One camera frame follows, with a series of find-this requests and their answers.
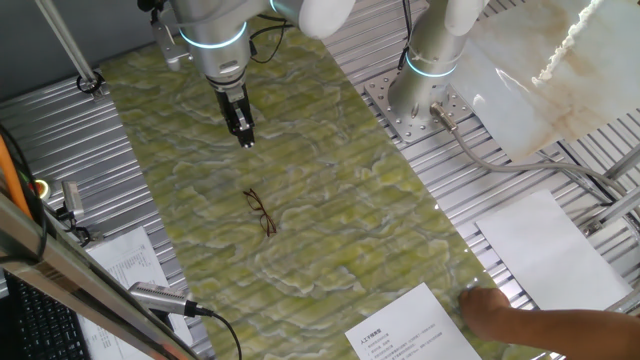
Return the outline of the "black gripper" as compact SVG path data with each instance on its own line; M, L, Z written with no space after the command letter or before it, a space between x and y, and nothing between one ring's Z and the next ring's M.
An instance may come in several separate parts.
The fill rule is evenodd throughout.
M238 137L242 147L253 147L254 123L246 86L238 85L226 91L216 90L215 93L229 132Z

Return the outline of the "person hand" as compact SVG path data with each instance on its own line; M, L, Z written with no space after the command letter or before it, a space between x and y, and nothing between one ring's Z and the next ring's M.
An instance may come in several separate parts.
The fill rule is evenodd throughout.
M475 287L458 297L462 319L484 341L497 341L502 332L501 317L511 308L508 298L496 288Z

